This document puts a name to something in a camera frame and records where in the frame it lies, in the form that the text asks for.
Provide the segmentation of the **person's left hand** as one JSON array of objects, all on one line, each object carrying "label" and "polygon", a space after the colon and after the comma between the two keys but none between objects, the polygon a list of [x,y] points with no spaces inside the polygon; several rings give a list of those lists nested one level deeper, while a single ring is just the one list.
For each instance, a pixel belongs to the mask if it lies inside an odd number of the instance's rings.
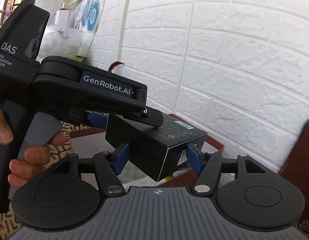
[{"label": "person's left hand", "polygon": [[[54,134],[54,137],[61,131],[61,128],[58,129],[58,132]],[[14,135],[5,120],[5,115],[3,111],[0,109],[0,144],[2,145],[8,145],[10,144],[14,139]],[[27,160],[25,159],[26,155],[26,150],[30,149],[31,146],[34,146],[37,148],[38,152],[39,150],[43,150],[43,147],[46,145],[44,144],[43,146],[39,145],[27,145],[25,147],[22,147],[22,151],[19,154],[22,156],[22,158],[17,158],[17,159],[12,159],[9,163],[9,169],[10,169],[10,174],[7,177],[7,180],[9,181],[9,184],[15,188],[16,190],[24,186],[26,183],[29,182],[29,180],[35,178],[34,174],[31,174],[34,172],[37,168],[38,165],[44,165],[43,164],[43,159],[38,158],[37,156],[34,156],[30,159],[30,157],[27,157]]]}]

